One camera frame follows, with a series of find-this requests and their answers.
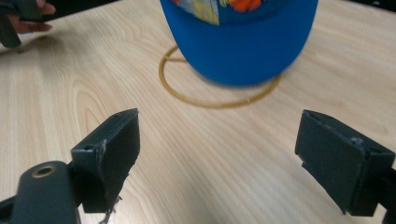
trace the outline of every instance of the gold ring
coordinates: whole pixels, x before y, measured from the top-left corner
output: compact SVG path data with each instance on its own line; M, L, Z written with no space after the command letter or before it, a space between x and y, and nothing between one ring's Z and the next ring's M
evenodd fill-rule
M260 100L264 96L268 95L271 91L273 91L274 88L279 83L280 78L281 78L281 75L274 77L273 80L271 81L270 85L267 88L265 88L264 90L260 91L259 93L255 94L253 96L250 96L250 97L242 99L242 100L217 103L217 102L209 102L209 101L194 99L194 98L191 98L189 96L186 96L186 95L176 91L166 81L165 74L164 74L164 68L165 68L165 63L167 61L186 62L185 59L170 57L177 49L178 49L178 46L174 46L174 47L170 48L165 53L165 55L163 55L163 58L161 59L161 62L160 62L160 68L159 68L160 81L163 84L163 86L166 88L166 90L169 91L169 93L171 93L177 99L179 99L185 103L191 104L191 105L198 105L201 107L208 107L208 108L227 108L227 107L236 107L236 106L251 104L253 102Z
M37 168L33 173L33 178L42 178L49 175L52 175L56 171L56 167L54 165L46 165L40 168Z

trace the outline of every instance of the finger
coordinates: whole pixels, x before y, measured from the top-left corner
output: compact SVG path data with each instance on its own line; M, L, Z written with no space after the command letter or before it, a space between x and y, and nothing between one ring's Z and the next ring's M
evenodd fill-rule
M16 28L18 34L26 34L32 32L44 32L52 28L51 25L46 23L34 23L34 22L20 22Z
M42 8L44 5L46 5L45 0L35 0L35 2L37 3L38 7L40 7L40 8Z
M20 18L17 16L8 15L8 20L11 22L14 29L17 29L17 27L20 25Z
M41 13L42 13L43 15L52 15L52 14L55 13L55 11L56 11L55 6L53 6L53 5L51 5L51 4L48 4L48 3L46 3L46 5L44 5L44 6L41 8Z
M54 14L56 11L55 6L47 3L45 0L35 0L35 2L37 3L38 7L40 8L41 13L44 15Z

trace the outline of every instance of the screw hole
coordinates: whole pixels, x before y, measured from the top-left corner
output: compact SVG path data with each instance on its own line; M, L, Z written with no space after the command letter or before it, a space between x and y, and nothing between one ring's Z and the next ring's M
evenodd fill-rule
M34 178L42 178L48 175L52 175L56 170L56 167L53 165L47 165L36 169L32 173L32 177Z
M84 150L91 150L91 149L94 149L94 148L95 148L95 145L89 144L89 145L85 146L83 149Z

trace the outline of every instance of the cap brim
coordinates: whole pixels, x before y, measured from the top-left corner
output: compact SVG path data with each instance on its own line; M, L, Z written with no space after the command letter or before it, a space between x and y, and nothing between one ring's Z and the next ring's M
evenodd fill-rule
M299 55L310 33L318 0L290 0L275 15L235 25L200 21L161 0L180 51L204 77L220 84L258 84L280 74Z

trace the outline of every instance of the wooden table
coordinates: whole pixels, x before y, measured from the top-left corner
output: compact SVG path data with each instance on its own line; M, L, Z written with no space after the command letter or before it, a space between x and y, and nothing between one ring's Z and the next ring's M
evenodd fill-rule
M328 114L396 150L396 14L321 0L303 53L260 101L209 109L183 103L158 77L175 45L157 0L124 0L51 23L0 49L0 199L110 115L137 107L141 154L110 223L380 223L343 216L294 154L303 109ZM183 63L171 85L206 100L227 89ZM104 215L81 214L82 223Z

